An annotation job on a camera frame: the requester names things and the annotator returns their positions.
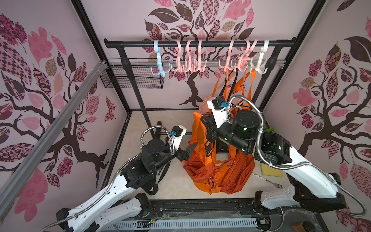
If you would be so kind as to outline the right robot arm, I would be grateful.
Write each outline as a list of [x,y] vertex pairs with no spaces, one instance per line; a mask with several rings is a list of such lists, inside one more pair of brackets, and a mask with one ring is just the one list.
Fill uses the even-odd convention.
[[309,162],[281,135],[265,132],[262,112],[247,97],[235,94],[229,101],[223,96],[211,97],[207,107],[212,113],[202,116],[201,121],[208,139],[223,140],[293,178],[283,189],[256,192],[257,210],[300,206],[316,213],[338,210],[356,217],[367,214],[365,204],[341,186],[338,174],[328,174]]

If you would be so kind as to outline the bright orange sling bag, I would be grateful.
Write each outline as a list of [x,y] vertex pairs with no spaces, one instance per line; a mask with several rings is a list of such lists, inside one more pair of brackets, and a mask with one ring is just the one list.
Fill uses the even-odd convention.
[[256,77],[256,70],[252,72],[246,72],[244,76],[237,81],[232,93],[240,94],[247,97],[249,100],[252,100],[252,86]]

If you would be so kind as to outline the black sling bag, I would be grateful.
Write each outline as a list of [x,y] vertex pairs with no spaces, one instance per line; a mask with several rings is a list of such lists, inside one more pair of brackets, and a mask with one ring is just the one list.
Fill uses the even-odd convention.
[[226,101],[229,100],[231,96],[231,92],[233,92],[233,89],[235,85],[237,84],[237,76],[238,76],[239,71],[238,70],[227,70],[226,78],[224,81],[224,85],[222,87],[222,90],[220,92],[220,96],[223,96]]

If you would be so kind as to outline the orange strap bag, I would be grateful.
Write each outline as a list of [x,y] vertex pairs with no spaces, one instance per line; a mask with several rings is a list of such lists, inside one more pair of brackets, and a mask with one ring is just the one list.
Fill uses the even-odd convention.
[[198,142],[198,145],[193,151],[193,154],[201,154],[202,156],[205,155],[207,158],[209,158],[210,154],[212,153],[212,145],[205,145],[206,128],[201,122],[201,117],[203,116],[203,114],[194,112],[193,116],[195,118],[195,121],[192,125],[192,139],[189,142],[189,146]]

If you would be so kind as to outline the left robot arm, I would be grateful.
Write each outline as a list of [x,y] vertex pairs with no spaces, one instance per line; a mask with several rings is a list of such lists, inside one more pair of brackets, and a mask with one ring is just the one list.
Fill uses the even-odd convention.
[[102,232],[121,220],[147,216],[153,207],[148,196],[158,192],[171,161],[188,160],[191,154],[180,148],[185,127],[174,126],[165,132],[165,140],[141,141],[141,152],[123,164],[105,188],[75,208],[61,209],[56,214],[58,221],[42,231],[59,225],[65,232]]

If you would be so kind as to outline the dark orange backpack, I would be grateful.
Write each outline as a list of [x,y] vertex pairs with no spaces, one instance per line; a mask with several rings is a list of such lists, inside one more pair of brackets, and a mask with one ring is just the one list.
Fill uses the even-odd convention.
[[205,155],[192,154],[190,159],[185,162],[184,169],[190,176],[192,181],[201,183],[205,181],[210,175],[216,174],[216,147],[212,145],[212,153],[207,158]]

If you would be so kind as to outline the salmon pink sling bag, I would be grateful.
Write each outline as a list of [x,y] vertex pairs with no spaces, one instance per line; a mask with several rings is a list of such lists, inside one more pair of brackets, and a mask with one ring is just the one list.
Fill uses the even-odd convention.
[[208,108],[207,101],[210,100],[212,97],[219,96],[220,94],[227,99],[229,94],[231,93],[231,86],[232,82],[235,80],[236,72],[227,70],[225,75],[219,74],[218,80],[213,88],[212,94],[205,98],[204,101],[201,103],[199,107],[200,114],[210,114],[211,110]]

